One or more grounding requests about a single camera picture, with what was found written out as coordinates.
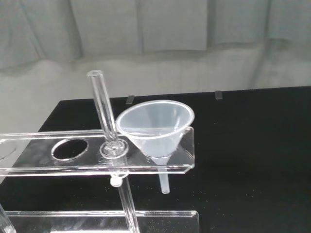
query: black table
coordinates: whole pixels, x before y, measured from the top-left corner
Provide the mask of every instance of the black table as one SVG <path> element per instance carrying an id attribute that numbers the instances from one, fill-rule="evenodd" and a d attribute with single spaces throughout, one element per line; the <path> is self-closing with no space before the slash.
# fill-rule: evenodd
<path id="1" fill-rule="evenodd" d="M 311 232 L 311 88 L 135 97 L 177 100 L 195 112 L 195 168 L 130 176 L 137 210 L 197 210 L 201 232 Z M 112 99 L 117 116 L 126 98 Z M 93 100 L 61 101 L 41 131 L 99 129 Z M 119 210 L 108 176 L 6 178 L 6 210 Z"/>

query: clear acrylic plate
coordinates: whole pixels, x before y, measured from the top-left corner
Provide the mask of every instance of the clear acrylic plate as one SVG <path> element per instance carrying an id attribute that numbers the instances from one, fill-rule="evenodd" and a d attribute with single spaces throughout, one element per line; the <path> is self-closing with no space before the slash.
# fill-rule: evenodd
<path id="1" fill-rule="evenodd" d="M 129 233 L 123 211 L 8 211 L 18 233 Z M 141 233 L 198 233 L 196 211 L 136 211 Z"/>
<path id="2" fill-rule="evenodd" d="M 106 159 L 99 152 L 104 142 L 102 130 L 0 134 L 0 176 L 184 174 L 194 167 L 192 127 L 186 129 L 165 165 L 157 165 L 126 137 L 119 137 L 128 142 L 128 153 Z M 18 156 L 17 148 L 25 142 L 29 142 L 25 150 L 13 166 L 8 166 L 6 161 Z"/>

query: small clip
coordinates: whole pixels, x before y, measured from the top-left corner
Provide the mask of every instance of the small clip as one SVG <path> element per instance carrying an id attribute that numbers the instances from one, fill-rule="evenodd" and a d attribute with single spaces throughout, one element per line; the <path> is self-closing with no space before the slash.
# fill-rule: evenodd
<path id="1" fill-rule="evenodd" d="M 219 91 L 219 90 L 215 91 L 215 98 L 216 100 L 222 100 L 223 99 L 222 91 Z"/>
<path id="2" fill-rule="evenodd" d="M 127 99 L 126 99 L 125 104 L 132 104 L 133 101 L 134 101 L 134 97 L 135 96 L 128 96 Z"/>

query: acrylic stand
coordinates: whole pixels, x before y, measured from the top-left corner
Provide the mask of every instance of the acrylic stand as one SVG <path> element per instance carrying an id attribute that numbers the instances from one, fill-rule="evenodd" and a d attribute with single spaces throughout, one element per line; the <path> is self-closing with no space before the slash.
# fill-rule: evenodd
<path id="1" fill-rule="evenodd" d="M 29 212 L 0 208 L 0 233 L 199 232 L 196 211 L 135 211 L 129 174 L 185 174 L 194 167 L 194 132 L 187 127 L 167 164 L 146 157 L 116 132 L 114 117 L 100 71 L 88 73 L 101 130 L 0 134 L 0 176 L 110 175 L 119 190 L 123 211 Z M 5 159 L 28 143 L 13 167 Z M 77 153 L 66 152 L 74 147 Z"/>

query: plastic funnel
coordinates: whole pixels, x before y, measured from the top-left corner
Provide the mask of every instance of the plastic funnel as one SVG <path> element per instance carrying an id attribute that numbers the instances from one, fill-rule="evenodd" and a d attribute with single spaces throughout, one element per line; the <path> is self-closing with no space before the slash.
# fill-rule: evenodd
<path id="1" fill-rule="evenodd" d="M 156 164 L 165 165 L 193 120 L 194 112 L 189 106 L 171 100 L 155 100 L 128 108 L 118 116 L 116 126 Z M 161 172 L 162 192 L 169 193 L 168 176 L 163 174 L 163 169 Z"/>

